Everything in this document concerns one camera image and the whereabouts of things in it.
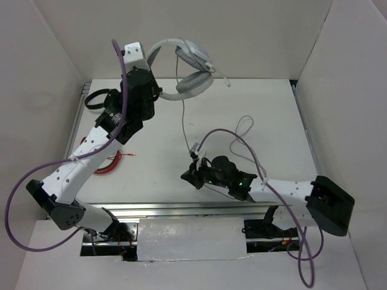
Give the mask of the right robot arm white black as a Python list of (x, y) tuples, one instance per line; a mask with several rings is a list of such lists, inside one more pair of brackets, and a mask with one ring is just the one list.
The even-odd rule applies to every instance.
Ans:
[(239, 201), (270, 202), (263, 229), (269, 236), (292, 227), (319, 227), (333, 236), (346, 236), (355, 200), (326, 176), (312, 181), (260, 179), (243, 172), (226, 156), (212, 161), (195, 156), (182, 180), (197, 190), (210, 184), (227, 189)]

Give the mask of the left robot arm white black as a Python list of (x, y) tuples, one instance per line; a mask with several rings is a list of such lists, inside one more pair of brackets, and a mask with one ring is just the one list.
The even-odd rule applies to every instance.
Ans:
[(105, 99), (104, 111), (80, 146), (51, 175), (31, 180), (26, 188), (61, 230), (74, 226), (97, 231), (110, 241), (119, 233), (119, 221), (108, 210), (82, 202), (77, 194), (84, 183), (106, 161), (143, 128), (155, 114), (154, 103), (160, 88), (151, 73), (134, 68), (126, 74), (128, 90), (126, 113), (122, 114), (123, 93), (113, 90)]

